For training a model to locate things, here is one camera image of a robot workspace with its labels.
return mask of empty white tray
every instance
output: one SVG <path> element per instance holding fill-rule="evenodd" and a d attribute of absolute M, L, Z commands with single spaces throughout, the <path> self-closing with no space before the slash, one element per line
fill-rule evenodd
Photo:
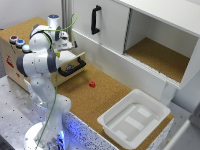
<path fill-rule="evenodd" d="M 169 108 L 135 89 L 97 120 L 122 147 L 136 149 L 169 113 Z"/>

